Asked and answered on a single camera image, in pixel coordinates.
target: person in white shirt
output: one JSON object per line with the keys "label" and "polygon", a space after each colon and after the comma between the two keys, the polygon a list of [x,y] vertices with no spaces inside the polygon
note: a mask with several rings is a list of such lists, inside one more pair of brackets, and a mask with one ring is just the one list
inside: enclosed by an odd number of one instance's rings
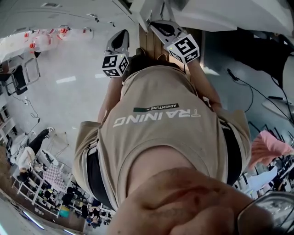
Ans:
{"label": "person in white shirt", "polygon": [[35,156],[41,148],[42,142],[47,138],[50,132],[53,132],[53,127],[48,127],[41,131],[40,134],[24,149],[21,155],[15,159],[15,163],[19,167],[19,179],[26,182],[30,176],[30,168],[34,167]]}

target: shirt logo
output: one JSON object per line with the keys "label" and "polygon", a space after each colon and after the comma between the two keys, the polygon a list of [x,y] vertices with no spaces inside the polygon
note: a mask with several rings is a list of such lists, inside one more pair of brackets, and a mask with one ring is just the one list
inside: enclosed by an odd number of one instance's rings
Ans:
{"label": "shirt logo", "polygon": [[170,105],[158,105],[150,108],[134,108],[134,112],[148,112],[152,110],[163,110],[163,109],[171,109],[178,108],[179,104],[170,104]]}
{"label": "shirt logo", "polygon": [[160,121],[162,117],[167,118],[200,118],[201,115],[198,114],[197,109],[194,109],[194,113],[191,114],[191,110],[175,110],[175,111],[166,111],[166,112],[156,112],[154,114],[147,113],[147,114],[138,114],[136,116],[129,115],[128,117],[121,117],[115,120],[113,127],[127,125],[129,123],[142,123],[147,122],[149,120],[152,121]]}

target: checkered cloth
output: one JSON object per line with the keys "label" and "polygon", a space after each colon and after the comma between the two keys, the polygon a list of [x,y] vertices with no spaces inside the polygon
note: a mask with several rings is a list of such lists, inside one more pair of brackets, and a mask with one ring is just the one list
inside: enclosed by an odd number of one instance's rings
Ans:
{"label": "checkered cloth", "polygon": [[55,190],[67,193],[62,174],[57,166],[51,165],[49,169],[43,173],[43,178],[51,184],[52,188]]}

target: wall socket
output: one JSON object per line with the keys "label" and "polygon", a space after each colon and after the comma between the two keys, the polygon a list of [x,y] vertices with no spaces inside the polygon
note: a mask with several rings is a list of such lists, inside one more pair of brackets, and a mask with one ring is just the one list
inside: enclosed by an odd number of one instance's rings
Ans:
{"label": "wall socket", "polygon": [[26,96],[24,97],[24,104],[28,105],[28,98]]}

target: shoe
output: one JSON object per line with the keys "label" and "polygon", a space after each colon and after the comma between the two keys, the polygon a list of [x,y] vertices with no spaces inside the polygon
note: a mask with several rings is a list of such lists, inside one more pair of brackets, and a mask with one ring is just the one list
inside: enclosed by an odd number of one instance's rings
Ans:
{"label": "shoe", "polygon": [[47,129],[49,132],[53,132],[53,131],[55,131],[54,127],[47,127],[46,129]]}
{"label": "shoe", "polygon": [[167,61],[167,55],[166,54],[161,54],[160,56],[157,57],[158,61]]}
{"label": "shoe", "polygon": [[136,56],[145,56],[146,52],[141,47],[136,49]]}

